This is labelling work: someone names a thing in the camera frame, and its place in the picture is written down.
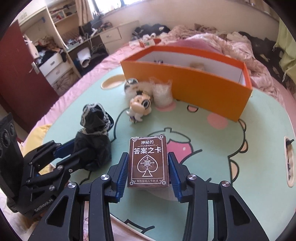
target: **clear plastic bag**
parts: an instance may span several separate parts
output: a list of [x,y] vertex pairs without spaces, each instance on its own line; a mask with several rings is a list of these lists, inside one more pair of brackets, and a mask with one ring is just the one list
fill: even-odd
[[164,108],[173,102],[172,82],[164,84],[153,80],[153,100],[156,107]]

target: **blue gripper pad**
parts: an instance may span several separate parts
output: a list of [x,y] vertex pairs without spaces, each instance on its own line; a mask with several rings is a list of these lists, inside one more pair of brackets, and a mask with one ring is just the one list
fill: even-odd
[[179,179],[175,164],[172,160],[171,154],[168,154],[168,172],[170,176],[170,181],[174,190],[175,197],[178,201],[181,201],[182,192],[181,192],[181,181]]
[[64,158],[68,155],[73,154],[74,152],[74,140],[72,139],[65,144],[61,145],[60,147],[57,148],[54,157],[55,158]]
[[128,178],[128,154],[125,155],[122,168],[116,183],[116,194],[115,199],[120,201],[120,198],[123,197],[124,188],[126,186],[126,180]]

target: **dark red door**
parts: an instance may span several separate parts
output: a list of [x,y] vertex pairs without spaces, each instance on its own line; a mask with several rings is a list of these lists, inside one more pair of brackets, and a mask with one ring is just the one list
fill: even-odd
[[0,95],[30,128],[59,98],[41,72],[30,72],[32,62],[16,21],[0,41]]

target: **yellow cushion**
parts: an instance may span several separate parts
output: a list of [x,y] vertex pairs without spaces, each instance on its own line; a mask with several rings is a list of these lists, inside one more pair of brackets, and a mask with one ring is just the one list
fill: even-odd
[[[51,126],[52,125],[50,124],[50,125],[36,127],[30,132],[26,140],[26,145],[20,147],[20,150],[23,156],[25,156],[30,151],[42,145],[45,134],[47,133],[47,131]],[[49,165],[43,168],[39,173],[43,175],[48,172],[50,172]]]

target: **spade symbol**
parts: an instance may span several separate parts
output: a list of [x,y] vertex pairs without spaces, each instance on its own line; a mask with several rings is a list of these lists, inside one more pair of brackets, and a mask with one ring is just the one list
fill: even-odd
[[144,156],[137,165],[139,172],[144,173],[142,177],[153,177],[151,174],[158,168],[157,161],[150,155]]

